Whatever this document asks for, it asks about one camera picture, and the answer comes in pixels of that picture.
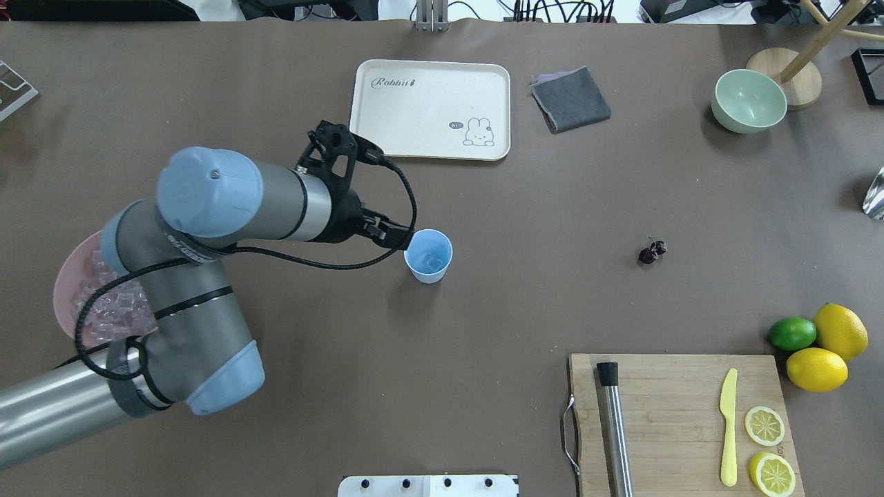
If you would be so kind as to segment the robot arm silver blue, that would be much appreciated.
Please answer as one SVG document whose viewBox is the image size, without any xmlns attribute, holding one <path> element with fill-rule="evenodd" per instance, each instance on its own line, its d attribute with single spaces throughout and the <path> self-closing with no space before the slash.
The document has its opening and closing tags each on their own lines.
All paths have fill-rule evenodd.
<svg viewBox="0 0 884 497">
<path fill-rule="evenodd" d="M 53 371 L 2 393 L 2 468 L 50 453 L 185 402 L 196 415 L 226 409 L 265 381 L 257 349 L 223 260 L 260 253 L 241 240 L 339 243 L 372 239 L 386 255 L 403 251 L 414 232 L 364 207 L 350 188 L 356 163 L 391 170 L 416 202 L 401 168 L 356 144 L 328 150 L 310 145 L 296 169 L 231 150 L 188 147 L 162 170 L 157 194 L 105 224 L 102 255 L 119 277 L 86 301 L 90 311 L 115 286 L 138 281 L 157 330 L 144 337 L 86 347 L 75 322 L 75 354 Z"/>
</svg>

